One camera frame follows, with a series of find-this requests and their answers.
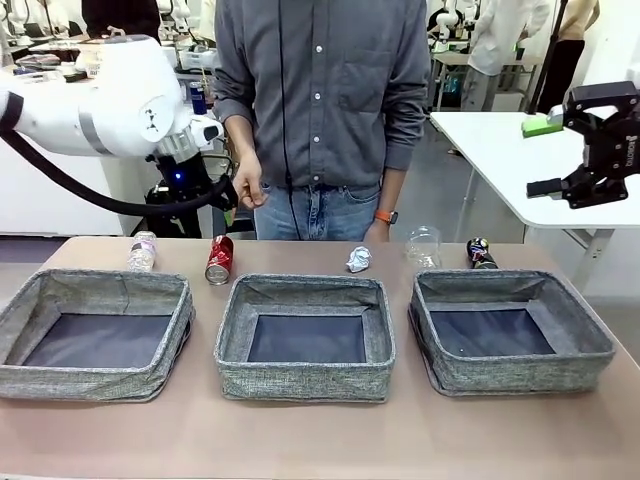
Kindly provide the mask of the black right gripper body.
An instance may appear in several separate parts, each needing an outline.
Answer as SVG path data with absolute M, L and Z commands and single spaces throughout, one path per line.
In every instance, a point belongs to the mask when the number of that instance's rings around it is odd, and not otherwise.
M 616 110 L 602 118 L 586 111 L 582 167 L 596 176 L 639 173 L 639 107 Z

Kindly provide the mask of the person's left hand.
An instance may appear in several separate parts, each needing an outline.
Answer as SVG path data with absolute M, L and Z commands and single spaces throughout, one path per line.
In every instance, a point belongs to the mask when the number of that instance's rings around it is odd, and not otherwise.
M 375 219 L 368 228 L 364 242 L 369 243 L 386 243 L 390 241 L 390 225 L 382 220 Z

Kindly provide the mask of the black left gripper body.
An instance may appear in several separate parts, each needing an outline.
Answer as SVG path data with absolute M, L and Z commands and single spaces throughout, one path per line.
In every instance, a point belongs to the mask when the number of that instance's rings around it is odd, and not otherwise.
M 192 200 L 206 193 L 206 168 L 201 153 L 186 160 L 159 156 L 155 162 L 174 200 Z

